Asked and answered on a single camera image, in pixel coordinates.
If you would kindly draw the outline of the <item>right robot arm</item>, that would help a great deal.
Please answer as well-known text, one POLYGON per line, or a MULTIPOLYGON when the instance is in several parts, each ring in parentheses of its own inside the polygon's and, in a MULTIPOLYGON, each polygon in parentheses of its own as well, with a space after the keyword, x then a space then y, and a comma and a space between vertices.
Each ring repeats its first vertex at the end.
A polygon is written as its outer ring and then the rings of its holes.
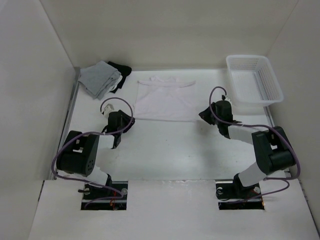
POLYGON ((220 198, 245 198, 269 175, 297 164, 282 127, 243 124, 234 119, 231 103, 226 100, 211 103, 198 115, 209 125, 216 125, 223 137, 253 146, 255 162, 237 173, 232 183, 217 187, 220 198))

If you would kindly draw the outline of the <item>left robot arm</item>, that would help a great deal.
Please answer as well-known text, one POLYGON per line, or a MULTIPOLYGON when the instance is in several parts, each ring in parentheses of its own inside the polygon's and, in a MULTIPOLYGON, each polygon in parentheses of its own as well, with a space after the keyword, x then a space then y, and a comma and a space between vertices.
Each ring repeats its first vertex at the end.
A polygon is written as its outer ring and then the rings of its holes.
POLYGON ((135 123, 135 118, 122 110, 112 111, 107 116, 107 125, 101 132, 80 132, 71 130, 52 161, 51 170, 57 178, 83 182, 95 187, 100 199, 108 199, 112 191, 121 192, 112 187, 111 176, 96 166, 99 142, 106 148, 116 149, 126 133, 135 123))

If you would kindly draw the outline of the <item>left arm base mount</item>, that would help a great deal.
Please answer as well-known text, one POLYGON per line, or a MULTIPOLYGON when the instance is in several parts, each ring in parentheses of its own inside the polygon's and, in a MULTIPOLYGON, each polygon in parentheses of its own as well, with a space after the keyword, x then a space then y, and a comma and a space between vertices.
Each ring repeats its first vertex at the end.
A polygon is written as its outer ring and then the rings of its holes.
POLYGON ((78 192, 82 194, 81 210, 84 211, 125 211, 127 209, 127 198, 129 183, 127 181, 113 181, 111 187, 120 191, 119 193, 85 184, 78 192))

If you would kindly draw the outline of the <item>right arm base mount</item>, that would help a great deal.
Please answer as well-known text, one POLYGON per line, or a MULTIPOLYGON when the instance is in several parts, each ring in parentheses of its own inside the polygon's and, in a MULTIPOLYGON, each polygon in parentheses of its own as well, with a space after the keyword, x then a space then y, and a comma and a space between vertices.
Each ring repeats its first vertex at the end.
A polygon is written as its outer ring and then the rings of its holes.
POLYGON ((216 197, 219 210, 264 210, 259 183, 238 190, 233 182, 218 182, 216 197))

